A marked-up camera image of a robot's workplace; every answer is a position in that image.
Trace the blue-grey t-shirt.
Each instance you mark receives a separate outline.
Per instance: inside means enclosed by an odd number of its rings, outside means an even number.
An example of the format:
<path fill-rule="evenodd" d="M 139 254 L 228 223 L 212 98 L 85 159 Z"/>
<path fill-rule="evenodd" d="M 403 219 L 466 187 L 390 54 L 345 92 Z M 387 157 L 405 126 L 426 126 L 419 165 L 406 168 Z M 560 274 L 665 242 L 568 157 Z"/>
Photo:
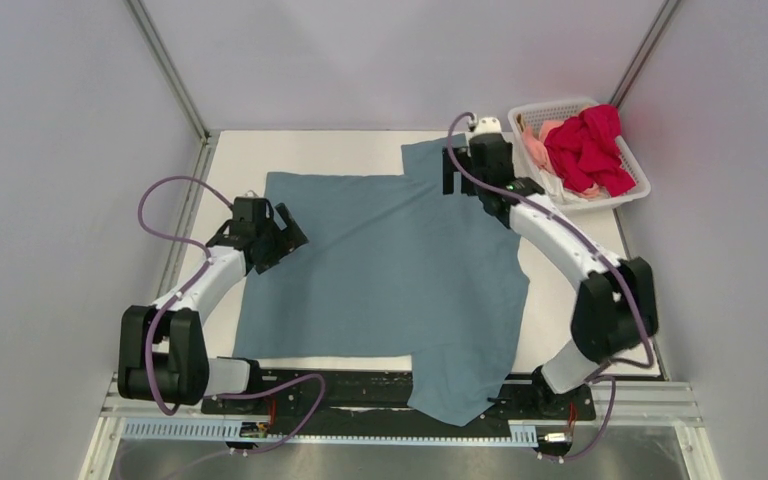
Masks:
<path fill-rule="evenodd" d="M 520 240 L 446 195 L 446 140 L 402 147 L 399 175 L 271 172 L 308 243 L 245 281 L 240 357 L 409 356 L 408 405 L 463 426 L 513 369 L 529 280 Z"/>

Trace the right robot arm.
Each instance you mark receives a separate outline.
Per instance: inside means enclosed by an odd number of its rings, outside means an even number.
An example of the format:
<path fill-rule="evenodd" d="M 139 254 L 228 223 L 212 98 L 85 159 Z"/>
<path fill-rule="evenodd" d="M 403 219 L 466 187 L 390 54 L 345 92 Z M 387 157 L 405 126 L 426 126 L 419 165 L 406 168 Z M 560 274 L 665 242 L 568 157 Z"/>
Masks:
<path fill-rule="evenodd" d="M 461 190 L 546 256 L 576 293 L 570 340 L 532 374 L 531 403 L 556 417 L 571 395 L 617 364 L 649 369 L 658 314 L 651 266 L 606 250 L 576 226 L 533 179 L 513 169 L 513 146 L 500 133 L 469 138 L 446 148 L 450 166 L 462 176 Z"/>

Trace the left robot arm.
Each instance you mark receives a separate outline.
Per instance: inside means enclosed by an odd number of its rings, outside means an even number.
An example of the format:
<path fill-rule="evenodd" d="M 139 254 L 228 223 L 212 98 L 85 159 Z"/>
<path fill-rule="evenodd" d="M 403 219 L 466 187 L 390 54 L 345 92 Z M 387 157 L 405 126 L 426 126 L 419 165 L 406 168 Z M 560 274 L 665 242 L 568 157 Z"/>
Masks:
<path fill-rule="evenodd" d="M 119 390 L 193 405 L 266 399 L 259 359 L 410 356 L 418 387 L 469 329 L 461 218 L 433 185 L 402 176 L 271 172 L 202 245 L 192 278 L 122 318 Z"/>

